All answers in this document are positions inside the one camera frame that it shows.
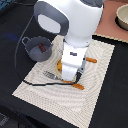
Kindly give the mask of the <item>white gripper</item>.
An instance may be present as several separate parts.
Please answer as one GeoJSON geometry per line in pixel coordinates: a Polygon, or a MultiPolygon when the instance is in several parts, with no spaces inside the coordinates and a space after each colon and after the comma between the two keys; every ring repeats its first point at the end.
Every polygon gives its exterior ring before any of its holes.
{"type": "Polygon", "coordinates": [[[75,48],[68,43],[63,43],[62,79],[72,81],[77,70],[81,67],[87,48],[75,48]]]}

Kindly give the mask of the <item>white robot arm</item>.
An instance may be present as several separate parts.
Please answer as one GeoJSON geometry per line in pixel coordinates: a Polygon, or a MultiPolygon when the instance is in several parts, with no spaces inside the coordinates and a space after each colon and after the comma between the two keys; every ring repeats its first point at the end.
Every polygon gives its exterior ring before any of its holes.
{"type": "Polygon", "coordinates": [[[72,81],[97,29],[102,0],[38,0],[34,16],[42,29],[62,35],[62,79],[72,81]]]}

